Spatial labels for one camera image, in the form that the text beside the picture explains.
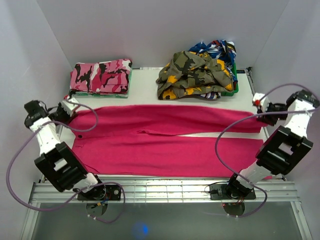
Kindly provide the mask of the magenta pink trousers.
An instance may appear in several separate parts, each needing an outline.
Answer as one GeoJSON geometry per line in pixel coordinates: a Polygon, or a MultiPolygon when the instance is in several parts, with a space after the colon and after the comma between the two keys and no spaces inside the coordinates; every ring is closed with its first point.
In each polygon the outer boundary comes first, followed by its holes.
{"type": "Polygon", "coordinates": [[[158,177],[229,177],[255,161],[263,141],[207,133],[258,134],[263,126],[251,112],[193,105],[106,106],[70,123],[72,150],[88,171],[158,177]]]}

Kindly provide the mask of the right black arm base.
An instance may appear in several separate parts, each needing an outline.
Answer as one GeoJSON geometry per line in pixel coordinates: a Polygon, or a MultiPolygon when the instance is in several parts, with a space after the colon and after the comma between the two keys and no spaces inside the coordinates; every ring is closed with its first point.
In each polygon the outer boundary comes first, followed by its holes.
{"type": "Polygon", "coordinates": [[[224,211],[230,216],[242,216],[245,213],[245,200],[255,200],[256,194],[253,189],[248,193],[233,190],[225,181],[218,181],[207,185],[204,192],[209,194],[210,199],[222,201],[224,211]]]}

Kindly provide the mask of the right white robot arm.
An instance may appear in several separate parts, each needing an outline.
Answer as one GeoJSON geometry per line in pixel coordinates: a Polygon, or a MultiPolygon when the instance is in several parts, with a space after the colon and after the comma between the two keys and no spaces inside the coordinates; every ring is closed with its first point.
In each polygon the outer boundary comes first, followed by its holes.
{"type": "Polygon", "coordinates": [[[253,190],[253,186],[266,177],[287,175],[312,149],[313,143],[307,138],[312,111],[320,102],[307,90],[293,93],[285,104],[271,103],[262,93],[253,96],[252,104],[258,113],[260,122],[274,126],[284,121],[258,150],[256,161],[249,167],[233,174],[225,187],[226,194],[232,198],[244,198],[253,190]]]}

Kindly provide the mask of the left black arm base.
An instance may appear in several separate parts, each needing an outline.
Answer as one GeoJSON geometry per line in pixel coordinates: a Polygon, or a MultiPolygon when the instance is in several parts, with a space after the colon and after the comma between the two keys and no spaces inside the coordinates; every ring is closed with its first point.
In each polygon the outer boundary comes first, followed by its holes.
{"type": "Polygon", "coordinates": [[[89,215],[101,217],[106,213],[109,201],[121,199],[121,189],[115,184],[102,185],[79,193],[76,199],[86,202],[86,211],[89,215]]]}

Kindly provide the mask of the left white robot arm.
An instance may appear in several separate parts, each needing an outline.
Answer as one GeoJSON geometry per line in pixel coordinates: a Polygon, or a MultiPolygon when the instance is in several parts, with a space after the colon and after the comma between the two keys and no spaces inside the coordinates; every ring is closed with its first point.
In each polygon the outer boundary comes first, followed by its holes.
{"type": "Polygon", "coordinates": [[[39,157],[34,160],[36,167],[58,190],[83,189],[80,195],[89,200],[100,200],[106,195],[106,187],[97,175],[88,172],[72,149],[58,137],[57,122],[68,124],[76,116],[79,102],[73,97],[62,100],[53,113],[41,106],[39,100],[24,105],[27,117],[24,125],[36,133],[40,148],[39,157]]]}

